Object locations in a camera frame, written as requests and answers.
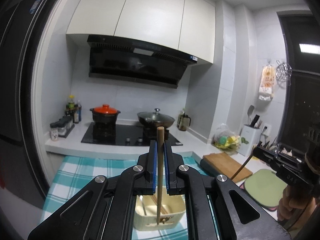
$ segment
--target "hand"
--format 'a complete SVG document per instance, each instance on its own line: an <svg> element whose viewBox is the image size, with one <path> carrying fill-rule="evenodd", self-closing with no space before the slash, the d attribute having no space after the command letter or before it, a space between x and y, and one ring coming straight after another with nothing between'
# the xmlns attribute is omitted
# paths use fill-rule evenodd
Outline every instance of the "hand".
<svg viewBox="0 0 320 240"><path fill-rule="evenodd" d="M282 196L282 199L280 199L279 206L277 208L277 217L278 217L278 221L289 219L293 215L294 208L303 210L306 207L306 205L308 205L308 207L306 208L304 213L301 215L299 220L291 228L291 229L297 229L297 228L302 228L304 226L304 224L307 222L307 220L315 210L316 200L315 198L312 198L312 200L310 201L310 196L306 194L302 194L299 197L290 197L290 192L292 191L293 191L293 188L291 186L287 186L283 190L283 196Z"/></svg>

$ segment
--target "spice jar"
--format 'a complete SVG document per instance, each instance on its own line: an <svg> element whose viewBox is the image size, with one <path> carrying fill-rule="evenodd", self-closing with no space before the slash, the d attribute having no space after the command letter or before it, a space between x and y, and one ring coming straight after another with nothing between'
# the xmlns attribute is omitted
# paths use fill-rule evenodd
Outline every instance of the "spice jar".
<svg viewBox="0 0 320 240"><path fill-rule="evenodd" d="M58 141L58 126L57 123L50 124L50 138L52 141Z"/></svg>
<svg viewBox="0 0 320 240"><path fill-rule="evenodd" d="M57 122L57 126L58 126L58 135L65 136L67 133L67 124L63 120L60 120Z"/></svg>
<svg viewBox="0 0 320 240"><path fill-rule="evenodd" d="M68 121L67 127L68 127L68 130L69 130L73 126L73 118L72 118L72 116L67 116L67 121Z"/></svg>

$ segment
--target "metal hanging rack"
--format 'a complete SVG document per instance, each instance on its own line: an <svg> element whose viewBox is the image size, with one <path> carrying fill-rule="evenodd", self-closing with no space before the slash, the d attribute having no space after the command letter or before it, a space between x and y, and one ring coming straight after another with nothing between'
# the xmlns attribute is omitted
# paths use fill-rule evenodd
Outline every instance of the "metal hanging rack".
<svg viewBox="0 0 320 240"><path fill-rule="evenodd" d="M278 66L276 68L276 80L279 82L287 82L291 85L292 68L288 63L276 61Z"/></svg>

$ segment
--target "kitchen towel pack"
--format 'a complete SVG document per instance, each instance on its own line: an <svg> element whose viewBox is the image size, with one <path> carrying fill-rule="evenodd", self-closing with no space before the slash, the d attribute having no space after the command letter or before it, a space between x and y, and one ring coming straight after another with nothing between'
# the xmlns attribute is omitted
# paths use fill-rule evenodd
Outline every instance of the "kitchen towel pack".
<svg viewBox="0 0 320 240"><path fill-rule="evenodd" d="M273 86L276 80L276 69L271 65L263 67L259 86L259 99L271 101L273 98Z"/></svg>

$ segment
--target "ceiling light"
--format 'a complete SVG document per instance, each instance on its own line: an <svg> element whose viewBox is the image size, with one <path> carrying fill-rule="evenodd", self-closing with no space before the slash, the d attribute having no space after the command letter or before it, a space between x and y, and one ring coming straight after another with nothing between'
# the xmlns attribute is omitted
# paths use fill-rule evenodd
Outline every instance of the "ceiling light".
<svg viewBox="0 0 320 240"><path fill-rule="evenodd" d="M320 55L320 46L312 44L299 44L301 52L319 54Z"/></svg>

